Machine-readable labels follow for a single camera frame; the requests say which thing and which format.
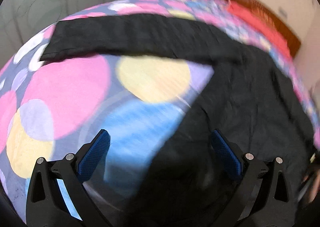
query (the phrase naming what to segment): bed sheet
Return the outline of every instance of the bed sheet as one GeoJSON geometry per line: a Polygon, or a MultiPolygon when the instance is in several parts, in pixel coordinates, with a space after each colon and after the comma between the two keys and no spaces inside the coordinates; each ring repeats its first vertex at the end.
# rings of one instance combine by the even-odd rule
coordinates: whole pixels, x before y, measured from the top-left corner
{"type": "MultiPolygon", "coordinates": [[[[120,0],[66,19],[154,13],[213,24],[231,38],[269,52],[293,88],[315,129],[319,121],[293,63],[259,32],[225,11],[224,0],[120,0]]],[[[25,220],[26,193],[38,157],[62,159],[104,128],[108,155],[84,186],[114,222],[137,189],[154,154],[173,134],[214,71],[211,66],[112,53],[45,64],[39,61],[54,25],[31,38],[0,71],[0,179],[25,220]]],[[[74,209],[62,181],[66,204],[74,209]]]]}

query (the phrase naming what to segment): mattress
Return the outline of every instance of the mattress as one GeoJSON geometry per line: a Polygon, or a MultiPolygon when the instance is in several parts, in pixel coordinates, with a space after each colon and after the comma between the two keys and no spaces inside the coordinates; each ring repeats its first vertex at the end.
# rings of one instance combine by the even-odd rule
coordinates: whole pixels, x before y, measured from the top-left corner
{"type": "MultiPolygon", "coordinates": [[[[65,20],[151,13],[213,24],[231,38],[267,52],[292,80],[319,147],[319,120],[292,60],[264,35],[229,14],[223,0],[120,0],[75,13],[65,20]]],[[[0,179],[19,216],[39,157],[76,153],[104,128],[108,155],[84,183],[102,213],[114,223],[137,190],[153,156],[175,132],[184,114],[214,76],[211,66],[152,56],[112,53],[57,63],[39,61],[54,24],[31,38],[0,71],[0,179]]],[[[77,214],[62,181],[70,213],[77,214]]]]}

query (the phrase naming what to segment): pink circle pattern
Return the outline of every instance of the pink circle pattern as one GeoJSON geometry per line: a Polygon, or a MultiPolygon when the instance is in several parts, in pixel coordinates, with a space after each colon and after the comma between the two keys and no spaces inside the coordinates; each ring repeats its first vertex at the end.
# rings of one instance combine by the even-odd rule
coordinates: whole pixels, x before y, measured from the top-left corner
{"type": "Polygon", "coordinates": [[[10,121],[17,111],[15,91],[8,91],[0,98],[0,153],[3,151],[8,135],[10,121]]]}
{"type": "Polygon", "coordinates": [[[101,55],[50,63],[34,73],[21,105],[42,100],[51,112],[56,140],[95,112],[109,86],[110,69],[101,55]]]}

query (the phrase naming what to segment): wooden headboard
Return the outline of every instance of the wooden headboard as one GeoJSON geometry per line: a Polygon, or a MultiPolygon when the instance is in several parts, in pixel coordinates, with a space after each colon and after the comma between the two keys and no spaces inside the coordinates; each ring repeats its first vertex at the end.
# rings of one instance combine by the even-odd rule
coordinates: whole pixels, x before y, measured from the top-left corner
{"type": "Polygon", "coordinates": [[[264,12],[266,15],[268,15],[272,19],[275,25],[275,28],[278,30],[278,32],[287,40],[288,47],[290,49],[290,55],[292,57],[295,57],[295,55],[297,54],[297,51],[301,46],[301,41],[270,9],[268,9],[264,4],[262,4],[258,0],[232,0],[232,1],[235,1],[238,4],[250,10],[258,8],[262,12],[264,12]]]}

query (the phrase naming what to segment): black cloth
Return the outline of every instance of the black cloth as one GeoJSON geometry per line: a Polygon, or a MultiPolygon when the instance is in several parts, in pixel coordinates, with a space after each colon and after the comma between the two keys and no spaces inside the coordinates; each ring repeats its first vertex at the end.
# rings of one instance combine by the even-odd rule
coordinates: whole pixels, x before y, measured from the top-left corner
{"type": "Polygon", "coordinates": [[[152,160],[124,225],[170,226],[187,219],[183,226],[208,226],[214,221],[235,187],[210,152],[215,128],[258,159],[281,157],[296,193],[314,132],[290,79],[268,53],[202,22],[136,14],[58,22],[41,60],[90,52],[149,53],[211,64],[215,72],[152,160]]]}

